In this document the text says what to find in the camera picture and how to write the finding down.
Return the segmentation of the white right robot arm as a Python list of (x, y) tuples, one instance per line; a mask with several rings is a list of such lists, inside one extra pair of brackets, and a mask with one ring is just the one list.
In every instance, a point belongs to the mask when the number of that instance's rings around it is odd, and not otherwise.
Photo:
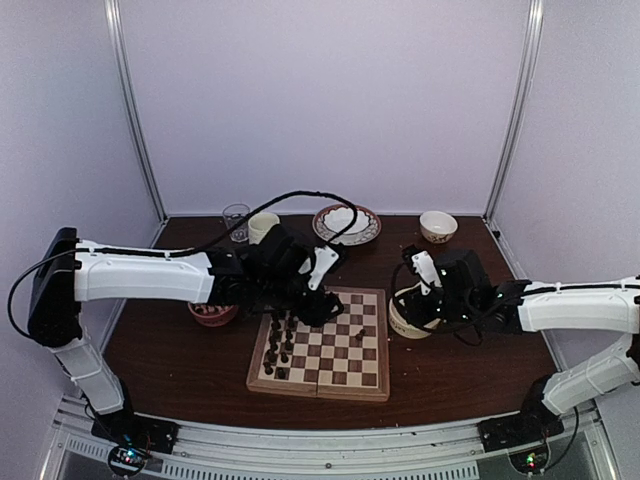
[(473, 329), (520, 335), (552, 329), (620, 333), (607, 349), (580, 364), (535, 381), (512, 430), (530, 442), (562, 414), (579, 404), (639, 381), (639, 280), (627, 277), (598, 283), (490, 282), (473, 250), (436, 257), (414, 246), (402, 252), (402, 265), (416, 286), (396, 293), (392, 304), (410, 326), (432, 335)]

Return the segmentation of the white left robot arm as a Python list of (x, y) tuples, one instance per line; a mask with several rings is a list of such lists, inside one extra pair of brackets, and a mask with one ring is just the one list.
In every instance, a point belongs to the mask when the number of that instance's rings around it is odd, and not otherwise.
[(56, 356), (95, 412), (105, 415), (106, 429), (133, 444), (143, 436), (143, 421), (127, 409), (123, 383), (81, 326), (82, 304), (159, 299), (245, 310), (265, 305), (319, 327), (343, 310), (322, 281), (344, 258), (342, 245), (312, 246), (282, 225), (236, 250), (126, 249), (81, 240), (75, 229), (63, 228), (35, 269), (27, 334)]

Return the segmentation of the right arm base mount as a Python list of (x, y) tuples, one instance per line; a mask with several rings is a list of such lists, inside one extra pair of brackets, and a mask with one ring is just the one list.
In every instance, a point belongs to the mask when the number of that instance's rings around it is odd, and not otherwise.
[(521, 414), (483, 420), (477, 427), (485, 452), (542, 442), (564, 432), (564, 425), (560, 420), (543, 425), (533, 417)]

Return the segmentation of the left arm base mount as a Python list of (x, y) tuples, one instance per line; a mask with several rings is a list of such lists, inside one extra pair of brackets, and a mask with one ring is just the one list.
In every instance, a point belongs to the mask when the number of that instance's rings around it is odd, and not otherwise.
[(179, 426), (175, 422), (134, 415), (131, 418), (94, 420), (91, 434), (141, 452), (171, 454)]

